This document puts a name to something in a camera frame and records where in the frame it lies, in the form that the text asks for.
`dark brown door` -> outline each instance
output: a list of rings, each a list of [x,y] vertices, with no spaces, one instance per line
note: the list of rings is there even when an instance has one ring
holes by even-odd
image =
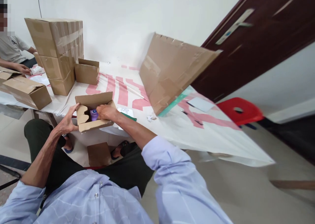
[[[216,44],[248,9],[243,26]],[[192,86],[217,102],[314,40],[315,0],[240,0],[202,45],[223,52]]]

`plastic sheet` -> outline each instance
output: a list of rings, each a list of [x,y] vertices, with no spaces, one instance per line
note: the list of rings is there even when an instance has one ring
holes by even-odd
[[[164,117],[149,122],[147,116],[154,116],[148,101],[139,71],[114,63],[100,62],[98,85],[75,82],[68,96],[54,95],[48,86],[52,103],[42,109],[57,116],[65,116],[70,106],[75,105],[76,95],[113,92],[113,100],[119,107],[131,108],[137,122],[149,128],[181,149],[206,151],[218,155],[217,158],[241,163],[252,167],[273,164],[270,158],[252,139],[237,127],[218,107],[208,114],[189,106],[186,102],[193,97],[202,97],[193,90],[186,98],[173,107]],[[0,92],[0,103],[24,106],[12,95]],[[118,125],[104,128],[106,132],[124,135]]]

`white wall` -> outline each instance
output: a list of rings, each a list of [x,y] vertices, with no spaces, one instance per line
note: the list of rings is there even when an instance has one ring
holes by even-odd
[[[40,0],[45,18],[83,20],[87,59],[139,66],[153,32],[200,46],[238,0]]]
[[[8,14],[8,27],[10,27],[9,31],[14,31],[16,35],[34,47],[24,18],[40,18],[38,0],[8,0],[8,4],[11,7],[11,13]],[[23,54],[28,58],[34,57],[27,51],[23,51]]]
[[[315,42],[221,101],[244,98],[283,123],[315,113]]]

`hand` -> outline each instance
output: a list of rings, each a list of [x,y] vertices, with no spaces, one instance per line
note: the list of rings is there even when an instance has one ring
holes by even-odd
[[[117,109],[109,105],[100,105],[96,108],[96,111],[101,120],[111,120],[113,122],[115,122],[115,118],[119,114]]]
[[[23,73],[23,74],[31,75],[31,70],[27,66],[25,66],[23,64],[16,63],[14,65],[14,69],[19,71],[19,72],[21,72],[21,73]]]
[[[72,131],[79,130],[79,127],[75,126],[72,123],[72,115],[79,106],[80,106],[80,103],[77,103],[76,105],[71,106],[69,108],[69,111],[66,114],[66,116],[62,119],[62,121],[54,129],[55,131],[57,131],[57,133],[62,135],[62,134],[68,134]]]

